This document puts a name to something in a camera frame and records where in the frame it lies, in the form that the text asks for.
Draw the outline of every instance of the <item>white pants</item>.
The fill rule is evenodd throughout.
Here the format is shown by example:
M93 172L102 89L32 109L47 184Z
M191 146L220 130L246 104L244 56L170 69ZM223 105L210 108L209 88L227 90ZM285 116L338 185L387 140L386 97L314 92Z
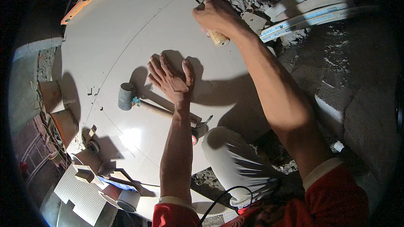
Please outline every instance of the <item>white pants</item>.
M216 177L227 190L245 186L253 193L253 202L269 195L284 175L269 163L263 163L240 134L226 128L211 129L204 137L202 148ZM250 193L243 188L233 189L230 205L242 209L250 203Z

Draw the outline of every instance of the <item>knee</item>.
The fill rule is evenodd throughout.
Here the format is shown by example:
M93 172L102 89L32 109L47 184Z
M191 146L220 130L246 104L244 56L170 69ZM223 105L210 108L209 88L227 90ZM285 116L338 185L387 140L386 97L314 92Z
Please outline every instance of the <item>knee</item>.
M223 147L226 142L229 141L229 136L231 134L237 134L236 132L230 130L227 127L219 126L210 129L206 134L202 142L202 148L204 151L210 149L216 150Z

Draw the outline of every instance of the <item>forearm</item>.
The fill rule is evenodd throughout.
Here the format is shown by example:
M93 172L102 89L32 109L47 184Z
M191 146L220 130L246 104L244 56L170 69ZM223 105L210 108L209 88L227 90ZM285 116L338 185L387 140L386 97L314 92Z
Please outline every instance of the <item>forearm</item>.
M332 157L307 97L255 33L240 28L232 40L254 81L268 123L296 160L304 178Z
M160 196L176 196L191 203L193 155L189 104L189 100L183 100L175 105L173 121L160 163Z
M242 29L234 36L254 81L265 116L275 132L314 121L312 108L291 75L259 37Z

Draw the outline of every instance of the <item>black cable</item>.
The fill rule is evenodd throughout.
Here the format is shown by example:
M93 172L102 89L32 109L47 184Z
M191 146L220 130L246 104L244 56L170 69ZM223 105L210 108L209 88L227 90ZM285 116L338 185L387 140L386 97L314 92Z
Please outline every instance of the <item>black cable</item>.
M207 215L209 214L209 212L213 209L213 207L214 207L214 206L216 205L216 203L220 200L220 198L222 198L222 197L223 197L225 194L227 194L230 190L233 190L233 189L236 189L236 188L244 188L244 189L247 189L247 190L250 192L250 194L251 194L251 199L250 199L250 204L249 204L249 207L248 207L248 208L251 207L251 203L252 203L252 200L253 200L253 197L252 197L253 193L251 192L251 190L250 190L249 188L245 187L245 186L234 186L234 187L231 187L231 188L229 188L228 190L224 191L224 192L212 203L212 205L210 205L209 209L205 212L205 214L203 215L203 217L202 217L201 220L199 221L199 226L202 226L202 222L205 220L206 216L207 216Z

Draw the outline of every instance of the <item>red sleeve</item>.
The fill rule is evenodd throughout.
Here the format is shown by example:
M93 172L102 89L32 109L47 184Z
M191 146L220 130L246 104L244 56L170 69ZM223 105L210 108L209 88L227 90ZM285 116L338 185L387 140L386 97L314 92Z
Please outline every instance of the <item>red sleeve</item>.
M274 227L364 226L369 215L365 191L344 164L318 179L306 191L306 202L291 200Z
M154 206L152 227L197 227L198 224L198 214L184 206L172 203L159 203Z

